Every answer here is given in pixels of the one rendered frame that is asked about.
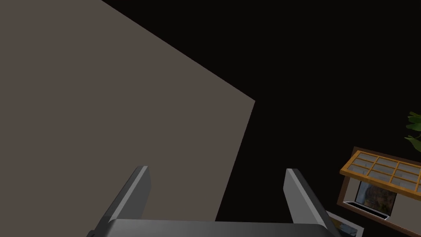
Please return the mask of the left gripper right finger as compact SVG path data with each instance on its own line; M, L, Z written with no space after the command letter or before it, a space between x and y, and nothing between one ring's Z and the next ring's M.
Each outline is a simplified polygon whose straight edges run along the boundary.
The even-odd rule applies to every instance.
M283 192L293 223L328 227L325 208L298 169L286 169Z

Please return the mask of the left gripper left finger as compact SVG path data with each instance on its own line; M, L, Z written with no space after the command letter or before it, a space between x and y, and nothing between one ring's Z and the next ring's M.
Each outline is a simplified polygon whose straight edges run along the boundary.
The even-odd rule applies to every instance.
M151 191L148 166L138 166L130 175L108 211L108 221L141 219Z

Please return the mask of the wooden framed window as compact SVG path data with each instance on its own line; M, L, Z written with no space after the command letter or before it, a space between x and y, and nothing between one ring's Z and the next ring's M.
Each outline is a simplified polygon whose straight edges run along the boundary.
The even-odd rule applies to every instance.
M386 227L386 237L421 237L421 160L354 147L339 173L338 206Z

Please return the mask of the white framed picture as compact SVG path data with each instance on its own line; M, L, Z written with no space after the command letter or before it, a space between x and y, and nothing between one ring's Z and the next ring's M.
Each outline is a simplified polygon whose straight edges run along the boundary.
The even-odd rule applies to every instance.
M364 228L345 220L331 212L327 212L341 237L362 237Z

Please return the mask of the green plant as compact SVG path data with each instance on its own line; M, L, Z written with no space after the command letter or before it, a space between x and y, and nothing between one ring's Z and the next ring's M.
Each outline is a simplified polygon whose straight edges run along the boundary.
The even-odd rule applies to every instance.
M405 139L421 153L421 114L409 112L407 118L409 124L406 125L406 128L413 132L413 135L408 135Z

